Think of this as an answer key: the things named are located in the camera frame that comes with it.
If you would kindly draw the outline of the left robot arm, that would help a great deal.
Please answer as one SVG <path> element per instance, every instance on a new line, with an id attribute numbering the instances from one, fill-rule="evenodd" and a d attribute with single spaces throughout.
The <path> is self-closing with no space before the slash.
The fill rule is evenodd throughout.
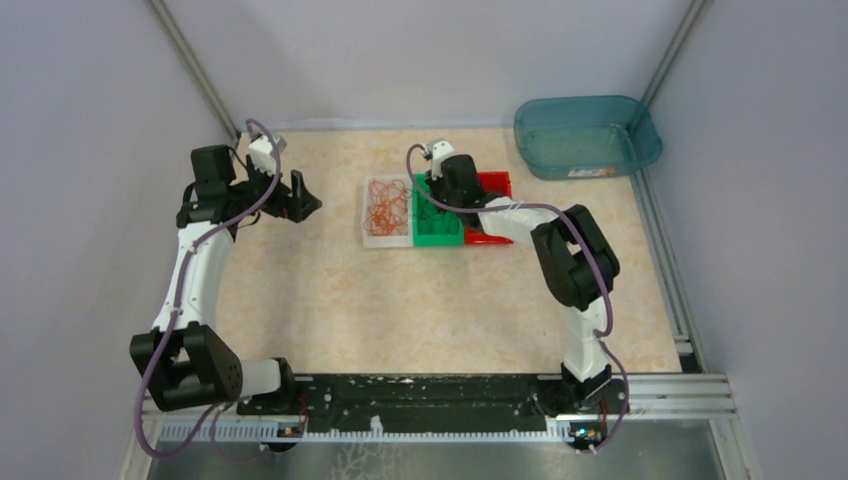
<path id="1" fill-rule="evenodd" d="M 300 223 L 322 206 L 300 171 L 284 182 L 284 147 L 279 137 L 253 140 L 244 181 L 236 179 L 231 147 L 190 155 L 194 180 L 176 215 L 178 253 L 166 299 L 150 331 L 129 346 L 143 379 L 141 395 L 163 412 L 246 397 L 259 397 L 277 414 L 298 404 L 300 388 L 285 359 L 242 360 L 214 329 L 223 270 L 242 219 L 264 213 Z"/>

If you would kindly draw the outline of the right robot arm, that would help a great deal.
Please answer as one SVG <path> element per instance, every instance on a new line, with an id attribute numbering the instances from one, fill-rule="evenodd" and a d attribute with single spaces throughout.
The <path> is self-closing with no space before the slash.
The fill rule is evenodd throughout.
<path id="1" fill-rule="evenodd" d="M 587 207 L 560 210 L 486 190 L 468 154 L 425 150 L 430 167 L 415 189 L 464 227 L 534 249 L 545 284 L 567 310 L 569 344 L 562 360 L 563 398 L 576 412 L 590 411 L 612 381 L 612 355 L 604 340 L 613 330 L 610 294 L 619 260 Z"/>

